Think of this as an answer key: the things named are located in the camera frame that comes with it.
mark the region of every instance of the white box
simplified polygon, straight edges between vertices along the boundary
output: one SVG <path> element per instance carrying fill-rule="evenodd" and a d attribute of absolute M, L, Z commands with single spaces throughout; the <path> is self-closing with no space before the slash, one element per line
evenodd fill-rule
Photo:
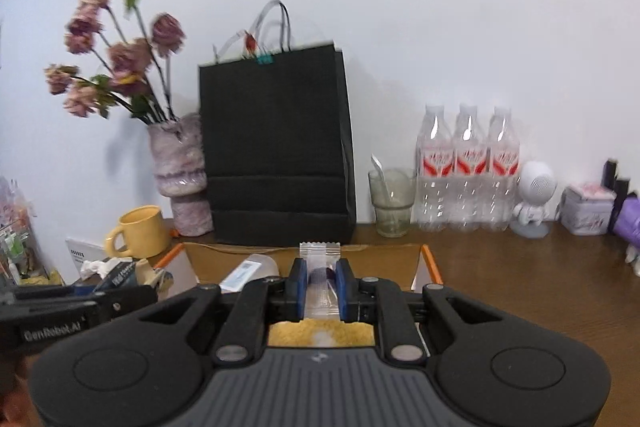
<path fill-rule="evenodd" d="M 615 192 L 598 184 L 569 185 L 562 194 L 560 222 L 575 235 L 602 235 L 615 198 Z"/>

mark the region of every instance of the white robot figurine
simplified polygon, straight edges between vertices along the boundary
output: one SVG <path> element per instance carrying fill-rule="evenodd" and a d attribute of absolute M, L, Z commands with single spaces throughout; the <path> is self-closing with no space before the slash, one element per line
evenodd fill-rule
<path fill-rule="evenodd" d="M 549 232 L 543 221 L 548 217 L 545 203 L 556 191 L 558 182 L 548 165 L 542 162 L 525 163 L 518 179 L 518 192 L 522 202 L 513 209 L 516 221 L 510 224 L 511 230 L 524 237 L 545 237 Z"/>

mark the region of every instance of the white figurine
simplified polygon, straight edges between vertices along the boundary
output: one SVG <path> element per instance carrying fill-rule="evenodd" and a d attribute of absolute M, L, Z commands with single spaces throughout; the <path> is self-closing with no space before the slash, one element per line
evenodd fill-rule
<path fill-rule="evenodd" d="M 634 269 L 634 273 L 640 277 L 640 251 L 638 251 L 638 248 L 633 245 L 626 247 L 625 263 L 630 264 Z"/>
<path fill-rule="evenodd" d="M 527 162 L 518 179 L 518 192 L 522 202 L 513 209 L 517 223 L 511 229 L 525 237 L 544 237 L 548 227 L 542 222 L 549 217 L 545 203 L 556 191 L 556 178 L 548 165 L 542 162 Z"/>

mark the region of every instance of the black paper bag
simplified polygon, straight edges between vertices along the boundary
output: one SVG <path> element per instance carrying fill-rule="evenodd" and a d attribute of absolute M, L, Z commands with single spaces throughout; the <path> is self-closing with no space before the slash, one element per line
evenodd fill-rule
<path fill-rule="evenodd" d="M 200 113 L 217 241 L 350 241 L 351 121 L 333 44 L 201 66 Z"/>

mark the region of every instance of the glass cup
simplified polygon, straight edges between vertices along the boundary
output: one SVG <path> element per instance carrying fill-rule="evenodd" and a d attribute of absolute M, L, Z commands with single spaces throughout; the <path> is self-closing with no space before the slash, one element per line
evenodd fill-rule
<path fill-rule="evenodd" d="M 376 230 L 383 237 L 401 237 L 409 230 L 415 200 L 415 171 L 385 169 L 384 182 L 378 171 L 369 172 L 371 204 L 376 211 Z"/>

